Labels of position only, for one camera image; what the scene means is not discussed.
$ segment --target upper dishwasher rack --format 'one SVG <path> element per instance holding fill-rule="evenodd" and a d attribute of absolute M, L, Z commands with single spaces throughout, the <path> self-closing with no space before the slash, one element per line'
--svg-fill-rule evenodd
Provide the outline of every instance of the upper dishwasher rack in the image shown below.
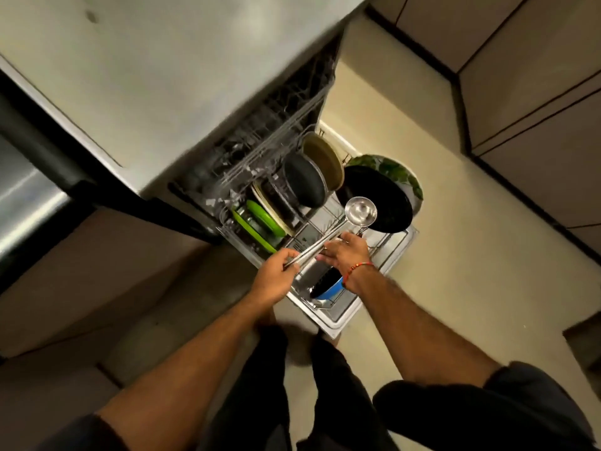
<path fill-rule="evenodd" d="M 297 147 L 334 83 L 334 68 L 328 48 L 315 55 L 176 181 L 180 192 L 215 218 L 235 207 L 252 181 L 273 174 Z"/>

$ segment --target forearm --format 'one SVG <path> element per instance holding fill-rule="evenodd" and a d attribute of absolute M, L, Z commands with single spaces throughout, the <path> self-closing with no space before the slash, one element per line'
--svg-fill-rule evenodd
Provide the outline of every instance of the forearm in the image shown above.
<path fill-rule="evenodd" d="M 500 365 L 424 311 L 371 267 L 352 273 L 358 292 L 404 379 L 482 386 Z"/>
<path fill-rule="evenodd" d="M 184 449 L 240 341 L 263 313 L 244 298 L 99 411 L 131 451 Z"/>

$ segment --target metal ladle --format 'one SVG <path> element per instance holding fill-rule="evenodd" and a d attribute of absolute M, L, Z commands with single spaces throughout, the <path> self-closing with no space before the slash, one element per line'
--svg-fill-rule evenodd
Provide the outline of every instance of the metal ladle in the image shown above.
<path fill-rule="evenodd" d="M 312 259 L 321 250 L 323 250 L 326 242 L 333 240 L 340 234 L 342 227 L 344 227 L 347 222 L 360 227 L 361 231 L 364 231 L 367 229 L 367 227 L 372 225 L 374 221 L 376 221 L 376 217 L 378 217 L 378 210 L 376 205 L 371 200 L 364 198 L 363 196 L 355 196 L 350 198 L 344 206 L 344 220 L 334 226 L 317 242 L 311 244 L 307 249 L 304 250 L 303 253 L 299 254 L 292 261 L 287 262 L 284 265 L 284 269 L 287 269 L 294 263 L 298 263 L 302 266 L 307 261 Z"/>

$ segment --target red bracelet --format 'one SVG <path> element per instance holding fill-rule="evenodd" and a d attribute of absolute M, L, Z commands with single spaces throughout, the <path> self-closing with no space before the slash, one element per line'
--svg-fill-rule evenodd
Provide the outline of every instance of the red bracelet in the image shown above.
<path fill-rule="evenodd" d="M 342 279 L 342 286 L 344 286 L 346 288 L 346 281 L 349 280 L 349 275 L 351 274 L 351 272 L 353 272 L 357 267 L 359 266 L 373 266 L 374 264 L 372 262 L 365 262 L 365 263 L 357 263 L 354 266 L 350 266 L 349 272 L 346 273 L 346 275 L 344 276 L 344 278 Z"/>

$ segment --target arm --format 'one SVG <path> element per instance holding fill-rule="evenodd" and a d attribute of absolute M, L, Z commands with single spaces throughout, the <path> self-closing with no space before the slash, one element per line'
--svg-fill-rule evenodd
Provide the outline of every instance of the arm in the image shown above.
<path fill-rule="evenodd" d="M 152 371 L 99 411 L 131 451 L 183 450 L 198 432 L 242 337 L 289 291 L 298 272 L 283 271 L 280 250 L 259 269 L 250 292 Z"/>
<path fill-rule="evenodd" d="M 343 233 L 344 242 L 330 242 L 318 259 L 343 275 L 350 266 L 369 261 L 367 244 Z M 403 379 L 421 384 L 483 386 L 501 365 L 476 345 L 424 311 L 392 280 L 372 266 L 359 266 L 347 289 L 358 294 L 386 344 Z"/>

